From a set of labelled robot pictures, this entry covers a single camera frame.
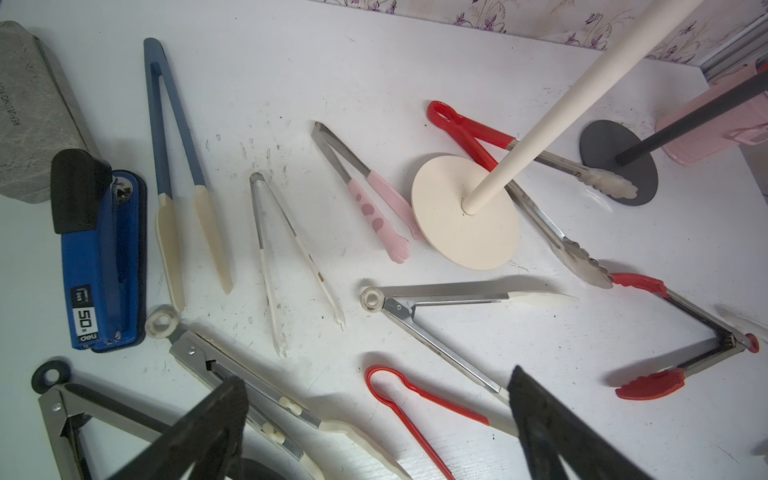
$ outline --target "pink handle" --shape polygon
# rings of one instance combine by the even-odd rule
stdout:
[[[368,183],[371,184],[373,190],[376,190],[376,193],[384,199],[386,204],[389,205],[389,208],[400,217],[400,220],[408,225],[408,228],[411,229],[413,240],[422,240],[424,235],[422,235],[422,231],[419,229],[416,217],[413,216],[413,208],[411,208],[411,204],[409,204],[406,199],[392,187],[392,185],[388,184],[381,175],[374,171],[368,175]]]
[[[349,194],[352,195],[352,198],[355,199],[355,202],[357,202],[357,206],[360,208],[362,214],[366,216],[368,225],[370,225],[371,228],[373,228],[373,231],[376,232],[376,235],[379,236],[384,248],[386,248],[386,252],[389,254],[389,258],[396,263],[405,262],[408,257],[411,256],[408,248],[408,240],[401,237],[393,230],[392,225],[386,221],[386,218],[384,218],[379,209],[376,208],[376,205],[374,205],[371,199],[368,198],[368,195],[366,195],[366,192],[360,187],[360,184],[357,183],[357,180],[352,179],[346,185],[346,189],[349,191]]]

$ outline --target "black round base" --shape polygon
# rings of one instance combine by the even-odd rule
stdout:
[[[624,125],[610,120],[598,120],[590,123],[581,132],[579,151],[584,165],[602,168],[626,178],[637,187],[635,198],[613,198],[620,204],[645,205],[656,196],[659,187],[659,174],[650,154],[645,154],[626,167],[616,163],[616,155],[640,143],[640,138]]]

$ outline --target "pink object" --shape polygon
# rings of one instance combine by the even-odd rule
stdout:
[[[368,175],[367,180],[371,187],[373,187],[373,190],[389,205],[389,208],[400,217],[400,220],[408,225],[408,228],[411,229],[413,240],[423,239],[424,235],[422,235],[422,231],[419,229],[419,224],[416,223],[416,217],[413,216],[411,204],[376,172],[372,171]]]
[[[707,102],[753,77],[755,64],[721,78],[712,88],[656,122],[656,131],[679,120]],[[762,93],[714,120],[664,145],[664,153],[682,165],[691,165],[739,143],[756,145],[768,140],[768,93]]]
[[[346,185],[346,189],[352,195],[352,198],[355,199],[362,214],[365,215],[368,225],[379,236],[384,248],[386,248],[386,252],[389,254],[389,258],[393,262],[405,262],[411,256],[408,240],[395,232],[392,225],[389,224],[379,209],[376,208],[376,205],[368,198],[366,192],[360,187],[360,184],[357,183],[357,180],[350,180]]]

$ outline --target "blue stapler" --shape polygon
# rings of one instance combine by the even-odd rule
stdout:
[[[79,149],[51,162],[51,212],[72,347],[109,352],[144,339],[147,188]]]

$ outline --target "white handle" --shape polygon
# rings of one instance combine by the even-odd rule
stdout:
[[[227,254],[224,252],[224,244],[219,235],[219,227],[216,225],[216,215],[214,206],[210,202],[210,194],[204,185],[195,185],[194,209],[197,212],[197,218],[200,219],[200,227],[203,229],[203,235],[208,242],[210,254],[214,258],[216,273],[219,275],[221,289],[225,295],[232,291],[232,275],[230,274],[230,264],[227,262]]]
[[[331,295],[331,292],[328,291],[328,287],[326,287],[326,279],[323,276],[322,273],[320,273],[320,270],[318,270],[317,265],[315,264],[315,260],[312,260],[312,256],[310,255],[310,252],[306,251],[306,247],[304,246],[304,242],[301,241],[298,235],[294,236],[293,239],[296,241],[296,245],[299,246],[299,250],[301,250],[301,254],[304,255],[304,260],[310,265],[310,268],[312,269],[312,272],[315,274],[315,278],[317,279],[317,282],[320,284],[320,288],[323,289],[323,293],[325,293],[326,298],[328,299],[328,303],[331,304],[331,309],[333,310],[333,319],[341,325],[341,328],[344,329],[345,322],[344,322],[344,312],[341,310],[341,307],[339,306],[338,302],[336,302],[336,298],[334,298]]]
[[[170,302],[177,312],[181,312],[187,306],[187,302],[184,299],[184,281],[181,277],[179,232],[176,227],[174,201],[166,194],[160,194],[157,200],[159,206],[157,215],[154,217],[154,232],[157,245],[160,247],[160,257],[163,259]]]
[[[283,335],[283,327],[280,326],[280,322],[277,321],[277,304],[275,303],[275,290],[272,285],[272,276],[270,275],[270,268],[266,262],[266,251],[264,249],[259,250],[259,256],[261,257],[261,273],[264,277],[264,289],[266,290],[266,302],[270,307],[270,323],[272,324],[272,342],[275,345],[275,351],[277,355],[286,358],[288,354],[288,342]]]
[[[368,452],[369,455],[381,462],[387,470],[394,473],[402,480],[411,480],[411,476],[408,475],[408,472],[406,472],[403,467],[401,467],[400,464],[381,447],[381,445],[374,442],[368,435],[355,428],[354,425],[339,420],[323,420],[320,422],[320,427],[318,429],[323,432],[343,433],[348,439],[355,442],[363,450]]]
[[[530,306],[549,308],[556,306],[573,306],[578,303],[575,296],[553,292],[508,292],[509,299],[515,302],[527,303]]]

